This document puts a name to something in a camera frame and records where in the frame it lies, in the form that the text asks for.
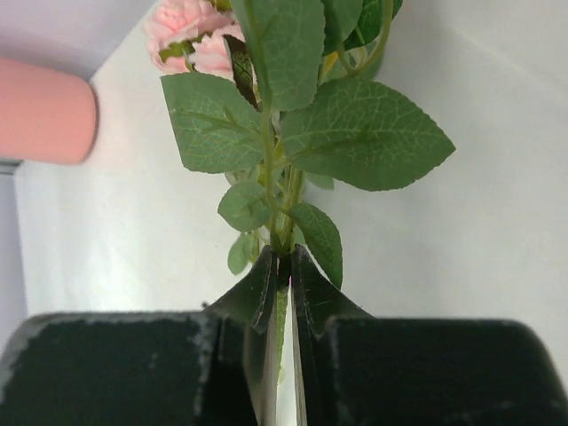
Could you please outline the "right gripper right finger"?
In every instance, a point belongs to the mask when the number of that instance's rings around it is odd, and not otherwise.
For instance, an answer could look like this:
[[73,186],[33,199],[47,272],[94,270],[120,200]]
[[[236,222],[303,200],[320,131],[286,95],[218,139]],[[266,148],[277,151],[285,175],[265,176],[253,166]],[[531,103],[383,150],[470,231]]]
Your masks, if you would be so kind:
[[503,319],[376,318],[291,257],[301,425],[564,425],[567,395],[540,338]]

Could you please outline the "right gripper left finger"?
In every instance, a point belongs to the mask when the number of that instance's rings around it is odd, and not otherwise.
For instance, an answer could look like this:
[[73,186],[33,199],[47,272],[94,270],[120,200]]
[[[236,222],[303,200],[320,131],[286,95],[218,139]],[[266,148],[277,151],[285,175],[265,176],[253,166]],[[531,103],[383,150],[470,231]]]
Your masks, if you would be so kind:
[[277,258],[191,312],[59,312],[1,358],[4,425],[273,425]]

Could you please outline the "peach rose stem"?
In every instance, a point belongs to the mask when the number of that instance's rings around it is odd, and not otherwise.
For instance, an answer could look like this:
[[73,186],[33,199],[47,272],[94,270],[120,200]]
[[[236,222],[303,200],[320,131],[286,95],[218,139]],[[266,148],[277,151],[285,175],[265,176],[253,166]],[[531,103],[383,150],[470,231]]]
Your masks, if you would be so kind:
[[454,153],[452,140],[411,99],[375,81],[400,1],[365,1],[358,21],[324,51],[309,106],[285,113],[280,134],[296,177],[312,175],[367,192],[405,188]]

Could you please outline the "pink cylindrical vase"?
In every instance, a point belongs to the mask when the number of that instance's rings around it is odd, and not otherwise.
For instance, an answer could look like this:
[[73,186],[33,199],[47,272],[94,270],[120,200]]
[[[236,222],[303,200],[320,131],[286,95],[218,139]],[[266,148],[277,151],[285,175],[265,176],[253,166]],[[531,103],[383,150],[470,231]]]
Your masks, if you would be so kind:
[[1,59],[1,157],[77,164],[89,155],[98,105],[91,86],[61,71]]

